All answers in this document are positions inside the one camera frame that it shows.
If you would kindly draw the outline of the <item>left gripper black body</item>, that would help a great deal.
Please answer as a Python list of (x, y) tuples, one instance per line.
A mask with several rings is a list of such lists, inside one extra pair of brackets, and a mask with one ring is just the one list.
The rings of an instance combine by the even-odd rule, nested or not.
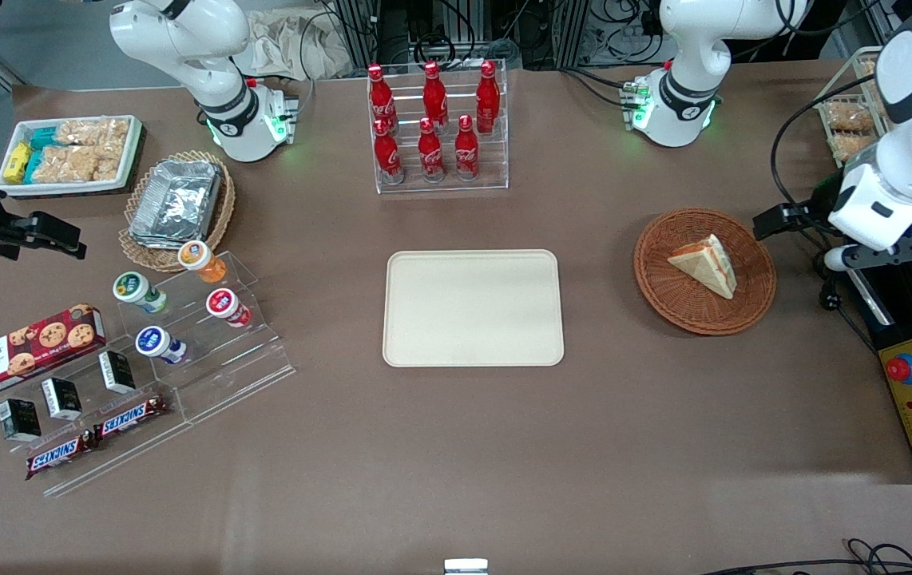
[(828, 200), (804, 200), (791, 206), (791, 231), (813, 230), (821, 237), (836, 237), (836, 228), (828, 222), (833, 204)]

